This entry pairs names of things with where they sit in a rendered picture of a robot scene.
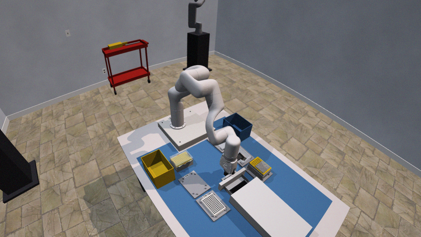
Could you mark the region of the blue open-top bin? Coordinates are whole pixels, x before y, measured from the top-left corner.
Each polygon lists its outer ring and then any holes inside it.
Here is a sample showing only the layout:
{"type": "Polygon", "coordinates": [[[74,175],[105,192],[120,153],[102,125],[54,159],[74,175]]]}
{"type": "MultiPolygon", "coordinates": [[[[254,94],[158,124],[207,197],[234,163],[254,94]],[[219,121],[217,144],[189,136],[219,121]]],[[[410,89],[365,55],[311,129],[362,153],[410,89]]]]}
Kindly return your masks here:
{"type": "Polygon", "coordinates": [[[234,113],[228,117],[223,118],[223,126],[230,126],[234,129],[236,135],[240,138],[240,141],[244,141],[251,135],[252,124],[246,119],[241,117],[239,114],[234,113]]]}

